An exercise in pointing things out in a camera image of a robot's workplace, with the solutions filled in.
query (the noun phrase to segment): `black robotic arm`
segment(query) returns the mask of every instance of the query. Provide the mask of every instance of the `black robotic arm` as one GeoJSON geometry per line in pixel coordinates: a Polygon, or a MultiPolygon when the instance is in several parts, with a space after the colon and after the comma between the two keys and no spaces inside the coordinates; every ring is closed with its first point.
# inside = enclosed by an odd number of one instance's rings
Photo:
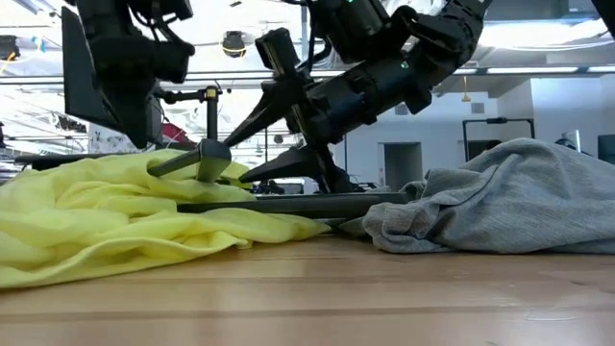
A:
{"type": "Polygon", "coordinates": [[[328,145],[401,102],[412,113],[431,103],[431,88],[452,75],[474,53],[490,0],[453,0],[438,15],[401,6],[389,16],[379,0],[306,1],[316,37],[347,63],[358,65],[325,82],[309,76],[299,62],[286,29],[272,31],[256,46],[274,81],[262,85],[255,110],[224,141],[228,146],[253,136],[285,117],[289,129],[306,141],[243,177],[253,182],[311,177],[321,191],[351,192],[345,172],[335,166],[328,145]],[[403,50],[410,37],[419,42],[403,50]]]}

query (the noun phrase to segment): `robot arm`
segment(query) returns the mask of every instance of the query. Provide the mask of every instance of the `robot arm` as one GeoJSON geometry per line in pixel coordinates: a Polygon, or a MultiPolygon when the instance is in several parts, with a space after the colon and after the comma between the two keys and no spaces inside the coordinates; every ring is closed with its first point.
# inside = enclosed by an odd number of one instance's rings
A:
{"type": "Polygon", "coordinates": [[[248,118],[225,140],[234,146],[286,118],[306,145],[291,148],[245,174],[242,182],[308,176],[321,191],[352,191],[333,161],[328,145],[384,111],[406,102],[412,113],[431,103],[431,88],[452,75],[474,53],[491,0],[449,1],[439,15],[401,6],[388,16],[379,0],[306,1],[316,37],[328,42],[346,63],[358,65],[325,82],[300,65],[286,29],[268,33],[256,46],[274,82],[263,83],[263,97],[248,118]],[[410,37],[419,42],[403,50],[410,37]]]}
{"type": "Polygon", "coordinates": [[[182,83],[194,47],[168,27],[188,19],[188,0],[67,0],[76,6],[95,70],[95,83],[107,111],[138,148],[151,140],[145,129],[158,108],[158,81],[182,83]],[[155,40],[133,24],[149,27],[155,40]],[[173,19],[164,16],[175,14],[173,19]],[[161,41],[157,31],[166,38],[161,41]]]}

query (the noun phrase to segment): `ceiling light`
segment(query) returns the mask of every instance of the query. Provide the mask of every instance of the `ceiling light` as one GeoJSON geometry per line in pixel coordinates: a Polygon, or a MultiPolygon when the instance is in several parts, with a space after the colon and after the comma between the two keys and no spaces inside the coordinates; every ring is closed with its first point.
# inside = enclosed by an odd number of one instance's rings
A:
{"type": "Polygon", "coordinates": [[[488,68],[487,74],[557,74],[577,72],[578,67],[503,67],[488,68]]]}
{"type": "Polygon", "coordinates": [[[453,73],[454,76],[463,76],[469,74],[476,74],[478,70],[476,68],[459,68],[457,71],[453,73]]]}
{"type": "Polygon", "coordinates": [[[588,73],[613,73],[615,66],[591,66],[587,68],[588,73]]]}

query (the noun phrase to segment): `gray cloth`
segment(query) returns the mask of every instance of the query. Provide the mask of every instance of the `gray cloth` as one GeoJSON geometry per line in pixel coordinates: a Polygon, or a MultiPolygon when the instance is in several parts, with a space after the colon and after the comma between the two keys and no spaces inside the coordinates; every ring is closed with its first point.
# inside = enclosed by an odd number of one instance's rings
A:
{"type": "Polygon", "coordinates": [[[511,140],[404,191],[360,223],[387,252],[615,254],[615,166],[560,145],[511,140]]]}

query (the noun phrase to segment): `black metal base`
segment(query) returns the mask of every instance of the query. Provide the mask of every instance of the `black metal base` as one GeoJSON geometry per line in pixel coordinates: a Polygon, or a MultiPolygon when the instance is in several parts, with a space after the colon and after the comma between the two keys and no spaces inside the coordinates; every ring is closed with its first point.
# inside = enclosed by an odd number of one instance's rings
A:
{"type": "Polygon", "coordinates": [[[376,204],[408,202],[409,197],[398,192],[262,196],[253,202],[181,205],[178,206],[178,212],[200,213],[222,208],[241,208],[311,219],[354,219],[364,216],[376,204]]]}

